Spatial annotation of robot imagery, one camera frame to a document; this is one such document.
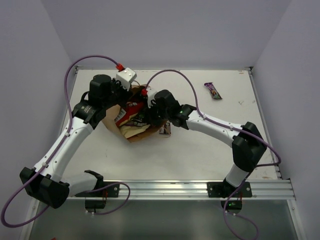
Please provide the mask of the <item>brown paper bag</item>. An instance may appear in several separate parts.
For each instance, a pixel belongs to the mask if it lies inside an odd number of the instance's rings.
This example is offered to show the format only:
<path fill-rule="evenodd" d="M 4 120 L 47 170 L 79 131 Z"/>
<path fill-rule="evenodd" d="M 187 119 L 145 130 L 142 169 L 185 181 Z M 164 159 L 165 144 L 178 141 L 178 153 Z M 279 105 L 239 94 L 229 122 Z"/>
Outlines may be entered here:
<path fill-rule="evenodd" d="M 132 96 L 125 105 L 115 105 L 106 111 L 102 120 L 112 133 L 130 143 L 138 142 L 155 133 L 169 137 L 170 123 L 163 119 L 151 119 L 147 100 L 141 95 L 144 85 L 133 85 Z"/>

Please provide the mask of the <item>red snack packet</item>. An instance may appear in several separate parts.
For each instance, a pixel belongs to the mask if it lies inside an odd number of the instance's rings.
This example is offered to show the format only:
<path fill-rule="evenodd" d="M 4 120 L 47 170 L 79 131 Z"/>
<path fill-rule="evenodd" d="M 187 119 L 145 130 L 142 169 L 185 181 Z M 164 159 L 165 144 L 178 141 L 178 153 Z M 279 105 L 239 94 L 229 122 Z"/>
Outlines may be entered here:
<path fill-rule="evenodd" d="M 135 117 L 143 108 L 145 104 L 140 102 L 129 102 L 122 108 L 117 117 L 114 119 L 114 122 L 117 127 L 120 127 L 127 122 L 129 122 L 133 117 Z"/>

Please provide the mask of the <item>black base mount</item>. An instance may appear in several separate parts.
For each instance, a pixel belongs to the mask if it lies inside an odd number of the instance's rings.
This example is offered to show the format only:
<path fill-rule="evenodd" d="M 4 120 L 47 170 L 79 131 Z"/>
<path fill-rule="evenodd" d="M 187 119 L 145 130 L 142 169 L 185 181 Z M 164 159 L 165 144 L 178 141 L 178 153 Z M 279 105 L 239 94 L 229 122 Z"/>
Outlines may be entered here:
<path fill-rule="evenodd" d="M 209 181 L 206 183 L 207 194 L 209 198 L 224 199 L 220 201 L 223 208 L 226 204 L 225 210 L 232 214 L 239 214 L 243 208 L 243 198 L 251 198 L 253 196 L 251 185 L 248 181 L 241 185 L 227 202 L 226 199 L 237 189 L 225 181 Z"/>
<path fill-rule="evenodd" d="M 107 204 L 107 199 L 117 198 L 119 196 L 120 184 L 113 181 L 103 181 L 99 183 L 94 189 L 100 189 L 107 186 L 101 191 L 96 192 L 81 192 L 75 196 L 78 198 L 85 198 L 84 207 L 88 212 L 100 212 Z"/>

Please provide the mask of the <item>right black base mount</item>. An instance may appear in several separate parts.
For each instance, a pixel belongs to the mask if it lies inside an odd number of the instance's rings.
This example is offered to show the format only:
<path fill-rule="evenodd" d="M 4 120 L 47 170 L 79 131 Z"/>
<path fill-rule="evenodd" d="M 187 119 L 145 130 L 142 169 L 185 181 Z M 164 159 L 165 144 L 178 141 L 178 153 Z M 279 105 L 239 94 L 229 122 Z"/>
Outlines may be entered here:
<path fill-rule="evenodd" d="M 248 181 L 241 185 L 227 202 L 226 199 L 237 189 L 225 181 L 209 181 L 206 183 L 207 194 L 209 198 L 224 199 L 220 201 L 223 208 L 226 204 L 225 210 L 232 214 L 239 214 L 243 208 L 243 198 L 251 198 L 253 196 L 251 185 Z"/>

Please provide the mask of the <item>aluminium mounting rail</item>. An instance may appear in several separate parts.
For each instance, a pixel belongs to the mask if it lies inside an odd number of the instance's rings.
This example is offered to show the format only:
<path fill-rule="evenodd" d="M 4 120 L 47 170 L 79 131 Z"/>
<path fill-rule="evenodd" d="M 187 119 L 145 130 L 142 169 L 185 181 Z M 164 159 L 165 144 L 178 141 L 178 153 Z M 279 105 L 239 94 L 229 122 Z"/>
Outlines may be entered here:
<path fill-rule="evenodd" d="M 119 199 L 130 196 L 133 200 L 225 200 L 208 197 L 208 180 L 104 180 L 101 182 L 119 183 L 117 197 Z M 250 180 L 249 183 L 252 197 L 244 197 L 243 200 L 295 199 L 293 187 L 289 180 Z M 67 198 L 76 197 L 76 194 L 82 192 L 89 193 L 88 184 L 72 183 L 70 180 L 66 180 L 58 183 L 58 187 L 49 188 L 49 191 L 41 194 L 38 200 L 51 205 L 52 208 L 58 208 Z"/>

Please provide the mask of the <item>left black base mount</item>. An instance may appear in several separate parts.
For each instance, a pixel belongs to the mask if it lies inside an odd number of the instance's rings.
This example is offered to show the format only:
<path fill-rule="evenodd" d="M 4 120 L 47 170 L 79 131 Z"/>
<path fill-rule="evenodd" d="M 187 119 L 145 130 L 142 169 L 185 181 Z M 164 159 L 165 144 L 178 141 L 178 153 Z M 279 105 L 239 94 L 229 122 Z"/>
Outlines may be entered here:
<path fill-rule="evenodd" d="M 81 192 L 75 196 L 78 198 L 85 198 L 84 207 L 88 212 L 100 212 L 107 204 L 107 199 L 117 198 L 119 196 L 120 184 L 113 181 L 103 181 L 99 183 L 94 189 L 100 189 L 107 186 L 101 191 L 96 192 Z"/>

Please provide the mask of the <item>purple candy packet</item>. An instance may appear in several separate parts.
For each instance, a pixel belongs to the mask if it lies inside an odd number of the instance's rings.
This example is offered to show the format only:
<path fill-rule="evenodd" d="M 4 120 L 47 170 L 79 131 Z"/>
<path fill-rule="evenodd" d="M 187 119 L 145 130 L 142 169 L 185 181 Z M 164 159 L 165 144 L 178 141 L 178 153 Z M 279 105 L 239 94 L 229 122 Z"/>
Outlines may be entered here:
<path fill-rule="evenodd" d="M 206 82 L 203 85 L 209 90 L 209 93 L 214 100 L 223 99 L 212 82 Z"/>

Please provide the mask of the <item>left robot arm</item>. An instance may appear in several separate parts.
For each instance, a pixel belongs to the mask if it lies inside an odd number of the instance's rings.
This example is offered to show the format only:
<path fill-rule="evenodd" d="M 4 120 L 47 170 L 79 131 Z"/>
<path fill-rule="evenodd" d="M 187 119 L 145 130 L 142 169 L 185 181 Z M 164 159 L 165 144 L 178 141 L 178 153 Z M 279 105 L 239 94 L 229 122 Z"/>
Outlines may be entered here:
<path fill-rule="evenodd" d="M 20 179 L 26 193 L 50 206 L 59 208 L 68 197 L 80 193 L 99 196 L 103 193 L 103 176 L 92 170 L 63 180 L 63 174 L 82 142 L 106 117 L 106 111 L 125 104 L 132 96 L 132 82 L 137 75 L 124 70 L 111 78 L 98 74 L 89 83 L 89 90 L 74 106 L 66 129 L 47 154 L 31 169 L 25 167 Z"/>

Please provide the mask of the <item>cream snack packet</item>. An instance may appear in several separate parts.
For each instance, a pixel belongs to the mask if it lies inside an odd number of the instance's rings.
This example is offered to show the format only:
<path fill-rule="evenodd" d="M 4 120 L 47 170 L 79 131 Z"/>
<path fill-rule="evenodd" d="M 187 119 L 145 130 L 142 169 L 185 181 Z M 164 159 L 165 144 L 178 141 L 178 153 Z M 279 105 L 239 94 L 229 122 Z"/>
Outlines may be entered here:
<path fill-rule="evenodd" d="M 126 138 L 129 139 L 135 135 L 145 132 L 150 127 L 150 124 L 144 126 L 128 126 L 122 125 L 119 130 L 120 133 Z"/>

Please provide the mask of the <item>brown M&M's packet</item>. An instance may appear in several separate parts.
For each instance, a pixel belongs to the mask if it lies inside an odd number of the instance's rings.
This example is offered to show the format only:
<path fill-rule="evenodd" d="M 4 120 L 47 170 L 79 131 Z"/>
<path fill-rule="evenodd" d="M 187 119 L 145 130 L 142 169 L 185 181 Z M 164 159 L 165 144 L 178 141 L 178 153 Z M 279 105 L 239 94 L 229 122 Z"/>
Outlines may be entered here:
<path fill-rule="evenodd" d="M 159 134 L 167 137 L 171 136 L 171 123 L 169 121 L 159 129 Z"/>
<path fill-rule="evenodd" d="M 134 127 L 143 127 L 149 125 L 149 122 L 145 117 L 134 117 L 128 122 L 128 125 Z"/>

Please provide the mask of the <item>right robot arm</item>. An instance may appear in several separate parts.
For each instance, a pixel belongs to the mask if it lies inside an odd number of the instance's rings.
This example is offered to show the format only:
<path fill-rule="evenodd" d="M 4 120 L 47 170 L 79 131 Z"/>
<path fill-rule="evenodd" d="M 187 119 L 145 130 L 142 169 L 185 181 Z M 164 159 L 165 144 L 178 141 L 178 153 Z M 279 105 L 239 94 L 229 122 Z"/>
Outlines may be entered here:
<path fill-rule="evenodd" d="M 235 196 L 241 184 L 258 165 L 267 147 L 259 141 L 262 138 L 255 124 L 235 125 L 223 122 L 214 124 L 197 108 L 181 105 L 168 90 L 156 91 L 147 87 L 142 91 L 152 121 L 169 121 L 172 125 L 185 130 L 203 133 L 213 137 L 232 149 L 233 165 L 222 182 L 221 190 L 227 196 Z"/>

